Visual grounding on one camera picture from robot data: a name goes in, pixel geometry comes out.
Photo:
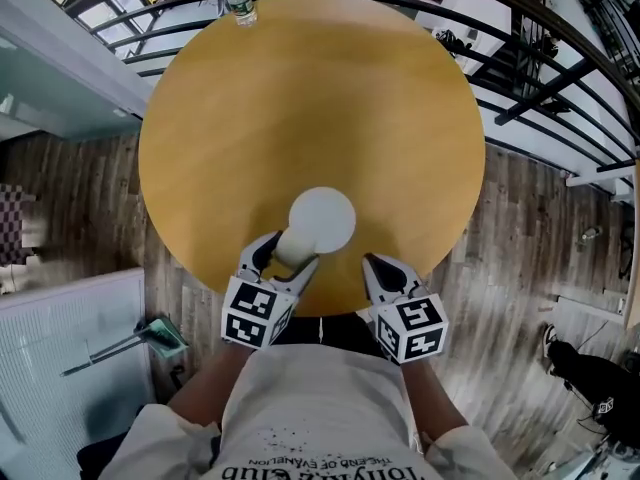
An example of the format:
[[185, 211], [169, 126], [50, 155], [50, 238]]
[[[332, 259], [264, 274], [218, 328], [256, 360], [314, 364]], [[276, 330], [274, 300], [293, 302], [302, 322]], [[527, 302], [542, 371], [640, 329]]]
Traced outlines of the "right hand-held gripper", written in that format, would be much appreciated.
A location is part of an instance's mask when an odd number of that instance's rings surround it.
[[440, 354], [447, 316], [439, 295], [426, 295], [426, 285], [416, 271], [390, 256], [366, 253], [362, 273], [373, 306], [375, 338], [383, 351], [398, 364]]

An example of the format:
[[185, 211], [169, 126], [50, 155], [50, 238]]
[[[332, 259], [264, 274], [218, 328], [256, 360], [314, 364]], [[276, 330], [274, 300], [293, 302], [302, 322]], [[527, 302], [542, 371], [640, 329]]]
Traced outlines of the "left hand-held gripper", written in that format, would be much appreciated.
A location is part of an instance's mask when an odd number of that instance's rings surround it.
[[262, 278], [283, 232], [260, 236], [241, 252], [238, 270], [224, 296], [221, 337], [254, 350], [271, 345], [293, 316], [299, 297], [311, 282], [319, 256], [305, 259], [287, 278]]

